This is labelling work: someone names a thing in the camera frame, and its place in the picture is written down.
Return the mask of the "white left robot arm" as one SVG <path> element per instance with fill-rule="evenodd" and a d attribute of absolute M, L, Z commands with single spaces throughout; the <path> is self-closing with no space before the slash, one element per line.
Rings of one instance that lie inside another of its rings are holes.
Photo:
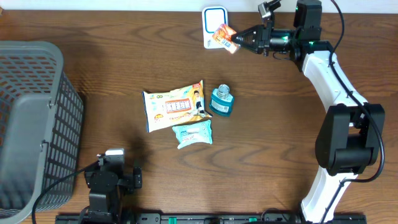
<path fill-rule="evenodd" d="M 124 160 L 103 157 L 85 171 L 89 205 L 79 214 L 78 223 L 122 223 L 123 198 L 142 187 L 142 169 L 124 172 Z"/>

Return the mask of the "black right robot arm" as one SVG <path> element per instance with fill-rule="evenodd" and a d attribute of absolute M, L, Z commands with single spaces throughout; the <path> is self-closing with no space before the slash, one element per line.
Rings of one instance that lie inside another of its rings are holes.
<path fill-rule="evenodd" d="M 321 38 L 322 4 L 298 1 L 294 28 L 276 29 L 279 0 L 263 2 L 262 24 L 238 32 L 232 41 L 255 54 L 286 54 L 314 86 L 326 111 L 315 141 L 318 171 L 300 203 L 302 223 L 336 223 L 335 208 L 351 183 L 373 164 L 382 171 L 384 108 L 361 96 L 342 71 L 336 47 Z"/>

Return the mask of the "small teal wipes pack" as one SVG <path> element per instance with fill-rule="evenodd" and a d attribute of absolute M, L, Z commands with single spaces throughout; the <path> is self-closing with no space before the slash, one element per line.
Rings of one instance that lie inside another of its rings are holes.
<path fill-rule="evenodd" d="M 195 143 L 213 144 L 210 119 L 194 124 L 174 126 L 172 130 L 178 141 L 177 149 Z"/>

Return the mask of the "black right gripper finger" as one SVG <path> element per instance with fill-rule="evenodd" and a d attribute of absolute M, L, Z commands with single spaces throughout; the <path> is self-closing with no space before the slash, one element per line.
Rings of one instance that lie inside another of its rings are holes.
<path fill-rule="evenodd" d="M 231 40 L 256 40 L 260 25 L 237 32 L 231 36 Z"/>
<path fill-rule="evenodd" d="M 240 47 L 253 52 L 255 54 L 259 54 L 259 44 L 256 39 L 253 38 L 243 38 L 243 37 L 233 37 L 232 41 L 235 44 L 240 45 Z"/>

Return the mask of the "small orange snack packet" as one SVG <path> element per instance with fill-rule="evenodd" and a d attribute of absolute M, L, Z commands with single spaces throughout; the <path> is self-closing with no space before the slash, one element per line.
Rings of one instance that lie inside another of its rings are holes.
<path fill-rule="evenodd" d="M 229 53 L 234 54 L 240 48 L 239 44 L 235 44 L 232 41 L 232 36 L 234 34 L 236 34 L 235 30 L 233 30 L 226 24 L 221 24 L 212 35 L 212 38 L 216 43 L 220 44 Z"/>

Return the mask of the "teal mouthwash bottle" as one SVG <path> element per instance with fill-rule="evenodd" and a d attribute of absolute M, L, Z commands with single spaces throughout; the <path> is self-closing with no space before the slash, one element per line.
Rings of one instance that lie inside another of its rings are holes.
<path fill-rule="evenodd" d="M 230 116 L 233 110 L 234 96 L 230 93 L 229 86 L 221 84 L 211 94 L 210 109 L 221 116 Z"/>

